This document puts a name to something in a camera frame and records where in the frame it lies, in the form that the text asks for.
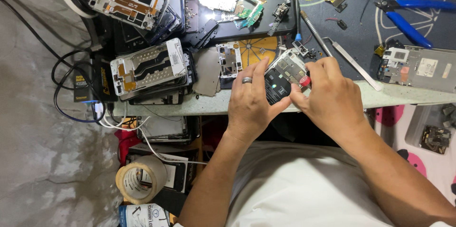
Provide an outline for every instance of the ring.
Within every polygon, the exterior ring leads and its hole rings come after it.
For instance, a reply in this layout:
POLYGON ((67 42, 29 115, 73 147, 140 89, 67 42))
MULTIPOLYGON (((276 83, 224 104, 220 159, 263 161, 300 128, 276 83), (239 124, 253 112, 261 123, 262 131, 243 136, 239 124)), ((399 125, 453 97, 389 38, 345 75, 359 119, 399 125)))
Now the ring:
POLYGON ((245 78, 242 79, 242 84, 245 84, 245 83, 250 83, 251 84, 252 80, 253 80, 253 78, 251 78, 251 77, 245 77, 245 78))

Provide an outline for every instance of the person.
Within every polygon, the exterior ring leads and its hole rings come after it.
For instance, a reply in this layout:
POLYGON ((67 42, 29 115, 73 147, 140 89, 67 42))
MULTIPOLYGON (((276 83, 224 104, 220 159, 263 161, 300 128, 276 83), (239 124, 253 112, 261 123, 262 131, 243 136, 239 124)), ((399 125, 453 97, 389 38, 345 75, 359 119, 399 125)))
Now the person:
POLYGON ((456 226, 455 207, 371 128, 358 85, 342 76, 335 58, 306 64, 309 96, 292 84, 272 106, 263 76, 268 61, 233 82, 228 128, 176 227, 456 226), (242 84, 244 77, 252 83, 242 84), (254 142, 292 102, 340 148, 254 142))

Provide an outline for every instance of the hand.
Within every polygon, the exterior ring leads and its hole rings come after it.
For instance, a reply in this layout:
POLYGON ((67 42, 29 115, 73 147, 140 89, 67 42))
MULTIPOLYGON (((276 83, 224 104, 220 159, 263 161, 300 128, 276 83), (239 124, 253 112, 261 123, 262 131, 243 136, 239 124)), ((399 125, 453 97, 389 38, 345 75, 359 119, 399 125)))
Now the hand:
POLYGON ((339 145, 365 130, 369 125, 362 111, 359 86, 342 76, 336 59, 326 57, 305 66, 311 73, 312 91, 307 97, 292 84, 290 99, 296 107, 339 145))
POLYGON ((290 104, 289 97, 274 105, 266 100, 265 70, 269 58, 248 66, 233 82, 228 104, 228 128, 225 133, 249 146, 268 126, 273 118, 290 104), (252 83, 242 84, 244 77, 253 78, 252 83))

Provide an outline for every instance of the wire cutter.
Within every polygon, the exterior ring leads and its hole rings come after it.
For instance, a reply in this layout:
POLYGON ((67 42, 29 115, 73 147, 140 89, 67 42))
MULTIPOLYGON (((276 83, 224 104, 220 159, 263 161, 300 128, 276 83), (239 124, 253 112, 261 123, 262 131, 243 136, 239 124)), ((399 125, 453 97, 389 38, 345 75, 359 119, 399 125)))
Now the wire cutter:
POLYGON ((400 14, 394 10, 399 8, 435 8, 442 10, 456 10, 456 3, 436 0, 382 0, 375 2, 375 5, 382 9, 386 16, 402 31, 412 42, 417 45, 431 49, 432 43, 412 27, 400 14))

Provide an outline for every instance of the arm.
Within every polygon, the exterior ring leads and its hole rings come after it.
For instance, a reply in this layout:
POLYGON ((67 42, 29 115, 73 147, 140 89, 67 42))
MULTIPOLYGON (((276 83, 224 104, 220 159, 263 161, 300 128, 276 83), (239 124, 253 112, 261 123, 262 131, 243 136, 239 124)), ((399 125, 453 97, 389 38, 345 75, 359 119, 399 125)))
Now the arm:
POLYGON ((333 57, 309 62, 312 91, 292 85, 290 98, 322 131, 356 159, 379 206, 400 227, 456 226, 456 209, 422 174, 393 151, 362 112, 361 91, 333 57))
POLYGON ((228 128, 214 155, 191 189, 179 216, 184 227, 222 227, 228 207, 234 176, 247 148, 286 109, 286 97, 270 106, 266 100, 264 73, 269 58, 247 67, 233 82, 228 105, 228 128), (252 84, 242 84, 252 77, 252 84))

